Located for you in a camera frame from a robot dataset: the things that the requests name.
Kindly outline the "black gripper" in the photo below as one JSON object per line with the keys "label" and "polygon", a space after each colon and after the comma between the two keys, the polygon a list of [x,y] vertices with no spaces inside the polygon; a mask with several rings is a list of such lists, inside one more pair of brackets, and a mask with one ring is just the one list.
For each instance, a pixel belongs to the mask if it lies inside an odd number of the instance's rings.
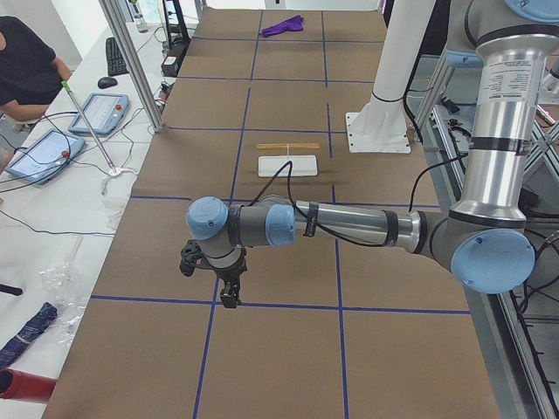
{"label": "black gripper", "polygon": [[246,253],[241,252],[238,260],[231,266],[216,269],[217,276],[222,279],[225,284],[230,284],[233,289],[224,287],[220,292],[220,299],[224,308],[234,308],[235,305],[242,305],[240,298],[240,277],[247,271],[245,256]]}

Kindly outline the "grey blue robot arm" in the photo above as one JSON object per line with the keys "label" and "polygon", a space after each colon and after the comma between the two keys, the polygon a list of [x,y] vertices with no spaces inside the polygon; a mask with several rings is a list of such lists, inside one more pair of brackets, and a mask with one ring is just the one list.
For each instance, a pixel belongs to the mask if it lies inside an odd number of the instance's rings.
{"label": "grey blue robot arm", "polygon": [[397,214],[264,193],[246,205],[206,196],[186,214],[191,238],[181,252],[182,274],[214,271],[224,283],[223,305],[234,308],[248,248],[323,233],[426,256],[477,292],[514,289],[536,261],[518,201],[546,59],[557,47],[555,1],[453,2],[446,50],[482,63],[460,199],[446,213]]}

